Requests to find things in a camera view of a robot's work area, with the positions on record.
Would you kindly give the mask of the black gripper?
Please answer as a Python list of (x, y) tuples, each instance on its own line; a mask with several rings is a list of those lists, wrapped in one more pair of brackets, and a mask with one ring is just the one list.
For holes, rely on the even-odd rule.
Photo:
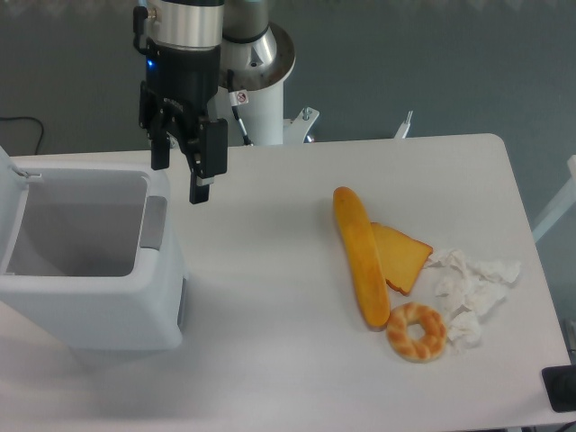
[(151, 143), (151, 168), (169, 167), (175, 140), (191, 171), (189, 201), (209, 200), (215, 177), (228, 170), (228, 123), (208, 114), (219, 83), (221, 48), (180, 49), (148, 39), (140, 84), (139, 125)]

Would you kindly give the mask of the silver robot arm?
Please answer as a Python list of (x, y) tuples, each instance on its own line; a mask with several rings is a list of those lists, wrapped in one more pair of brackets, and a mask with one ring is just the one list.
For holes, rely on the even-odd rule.
[(168, 168), (176, 144), (191, 171), (190, 201), (209, 198), (228, 169), (229, 140), (284, 143), (284, 82), (292, 38), (265, 1), (143, 1), (132, 13), (133, 46), (146, 59), (139, 126), (151, 166)]

